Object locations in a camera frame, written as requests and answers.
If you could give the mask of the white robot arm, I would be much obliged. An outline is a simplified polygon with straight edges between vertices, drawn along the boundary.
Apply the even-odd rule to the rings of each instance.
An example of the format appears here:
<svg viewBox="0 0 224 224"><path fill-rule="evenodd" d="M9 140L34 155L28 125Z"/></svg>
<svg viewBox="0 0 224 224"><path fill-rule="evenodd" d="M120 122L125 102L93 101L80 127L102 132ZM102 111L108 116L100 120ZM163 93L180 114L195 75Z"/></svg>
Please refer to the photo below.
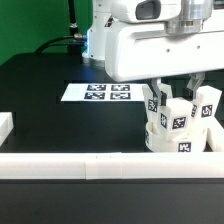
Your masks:
<svg viewBox="0 0 224 224"><path fill-rule="evenodd" d="M224 69L224 0L92 0L83 61L117 82L149 79L153 100L166 103L161 77L188 74L188 100L205 73Z"/></svg>

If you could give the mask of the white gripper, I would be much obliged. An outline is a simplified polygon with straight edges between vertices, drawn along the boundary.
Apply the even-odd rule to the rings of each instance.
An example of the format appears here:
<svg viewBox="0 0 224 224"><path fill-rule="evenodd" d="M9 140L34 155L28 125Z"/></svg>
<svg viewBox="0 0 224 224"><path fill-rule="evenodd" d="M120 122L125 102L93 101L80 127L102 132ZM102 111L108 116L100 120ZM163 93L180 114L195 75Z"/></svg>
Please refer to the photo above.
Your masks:
<svg viewBox="0 0 224 224"><path fill-rule="evenodd" d="M187 99L205 79L205 71L224 68L224 23L209 20L192 35L168 35L162 23L116 22L107 34L106 73L118 82L152 78L149 87L156 106L165 106L161 77L189 74Z"/></svg>

